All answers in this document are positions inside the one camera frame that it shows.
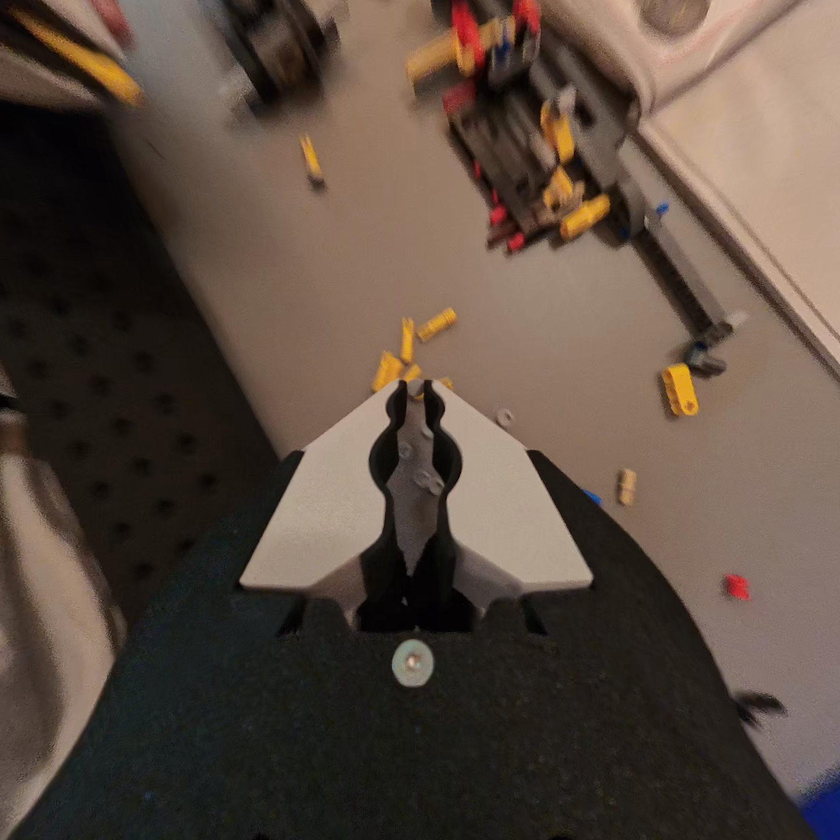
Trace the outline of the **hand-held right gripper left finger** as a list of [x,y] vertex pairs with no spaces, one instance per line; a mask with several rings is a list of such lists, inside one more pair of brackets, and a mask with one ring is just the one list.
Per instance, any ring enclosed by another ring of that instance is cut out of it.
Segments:
[[363,553],[385,531],[387,479],[377,441],[398,430],[406,386],[394,381],[312,440],[239,577],[247,591],[331,599],[345,614],[366,600]]

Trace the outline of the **yellow lego pin grey cap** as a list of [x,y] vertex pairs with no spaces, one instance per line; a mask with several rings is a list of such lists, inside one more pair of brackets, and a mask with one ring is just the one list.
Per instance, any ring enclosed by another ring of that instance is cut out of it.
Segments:
[[309,134],[303,133],[300,136],[299,142],[308,182],[313,189],[321,191],[326,188],[326,181],[312,138]]

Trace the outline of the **cluster of grey lego rings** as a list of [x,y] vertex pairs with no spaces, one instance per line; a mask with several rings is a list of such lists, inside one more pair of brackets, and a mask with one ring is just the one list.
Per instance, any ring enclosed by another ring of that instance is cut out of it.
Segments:
[[413,483],[426,493],[439,497],[445,479],[434,466],[434,433],[426,423],[425,410],[411,407],[406,425],[397,435],[397,454],[400,463],[412,473]]

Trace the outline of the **lego instruction booklet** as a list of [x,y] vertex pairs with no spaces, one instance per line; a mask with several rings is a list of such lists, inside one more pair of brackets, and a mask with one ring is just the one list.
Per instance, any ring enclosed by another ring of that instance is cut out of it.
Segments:
[[552,1],[710,229],[839,369],[839,2]]

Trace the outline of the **yellow lego connector block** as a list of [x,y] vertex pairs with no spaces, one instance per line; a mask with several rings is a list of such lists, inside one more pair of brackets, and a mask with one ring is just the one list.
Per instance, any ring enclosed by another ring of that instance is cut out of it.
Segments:
[[672,414],[677,417],[693,417],[698,414],[697,392],[686,363],[666,367],[662,371],[661,380]]

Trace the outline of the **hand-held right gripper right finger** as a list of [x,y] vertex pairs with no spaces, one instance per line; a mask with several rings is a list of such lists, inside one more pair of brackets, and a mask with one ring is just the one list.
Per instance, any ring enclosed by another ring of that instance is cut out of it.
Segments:
[[593,572],[526,446],[439,381],[424,391],[454,589],[485,613],[497,601],[590,588]]

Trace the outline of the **pile of yellow lego pins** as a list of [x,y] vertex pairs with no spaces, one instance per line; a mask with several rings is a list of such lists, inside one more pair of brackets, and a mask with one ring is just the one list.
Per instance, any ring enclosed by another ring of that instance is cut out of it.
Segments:
[[400,324],[399,346],[396,352],[384,350],[376,365],[371,381],[371,392],[376,394],[388,385],[403,382],[409,396],[415,401],[424,399],[424,369],[417,360],[417,348],[428,344],[451,330],[458,322],[453,308],[445,308],[420,324],[410,317],[403,317]]

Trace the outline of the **pile of mixed lego pins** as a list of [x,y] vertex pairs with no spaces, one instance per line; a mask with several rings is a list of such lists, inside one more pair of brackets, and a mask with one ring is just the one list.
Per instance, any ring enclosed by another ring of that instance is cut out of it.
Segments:
[[[763,719],[784,717],[788,710],[781,701],[769,694],[737,692],[731,700],[743,725],[760,730]],[[820,839],[839,838],[839,763],[819,774],[796,797],[799,812]]]

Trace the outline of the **lego gear axle assembly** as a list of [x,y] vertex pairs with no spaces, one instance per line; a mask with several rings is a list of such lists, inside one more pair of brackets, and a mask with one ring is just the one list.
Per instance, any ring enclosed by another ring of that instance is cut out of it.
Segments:
[[206,2],[234,64],[222,96],[232,110],[258,112],[320,83],[340,46],[347,2]]

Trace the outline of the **grey black lego chassis assembly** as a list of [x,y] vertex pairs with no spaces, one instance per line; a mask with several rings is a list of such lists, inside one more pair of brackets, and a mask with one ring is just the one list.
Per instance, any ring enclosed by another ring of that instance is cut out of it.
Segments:
[[487,246],[513,255],[606,225],[651,263],[688,321],[689,372],[722,375],[716,349],[745,318],[725,311],[670,228],[669,203],[648,199],[627,168],[628,129],[597,74],[543,22],[539,2],[430,6],[447,32],[407,58],[406,76],[415,93],[452,81],[444,114],[491,198]]

